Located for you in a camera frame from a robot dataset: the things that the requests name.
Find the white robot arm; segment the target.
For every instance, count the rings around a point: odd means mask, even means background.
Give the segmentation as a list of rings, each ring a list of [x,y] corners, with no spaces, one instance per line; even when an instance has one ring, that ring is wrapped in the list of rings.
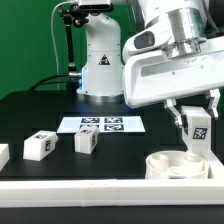
[[[224,36],[209,12],[210,0],[137,0],[144,29],[118,46],[120,29],[103,14],[123,0],[78,0],[90,20],[87,63],[78,92],[93,100],[122,95],[131,108],[163,102],[177,123],[179,98],[205,93],[217,114],[224,87]]]

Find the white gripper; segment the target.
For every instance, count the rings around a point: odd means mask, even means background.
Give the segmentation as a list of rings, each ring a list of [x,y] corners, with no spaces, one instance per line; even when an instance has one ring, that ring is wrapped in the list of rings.
[[[207,112],[217,119],[218,88],[224,87],[224,36],[201,43],[198,54],[174,59],[169,59],[163,50],[170,39],[169,29],[156,25],[125,43],[123,83],[126,104],[136,108],[164,101],[164,108],[176,127],[182,128],[182,115],[176,109],[176,99],[207,91]]]

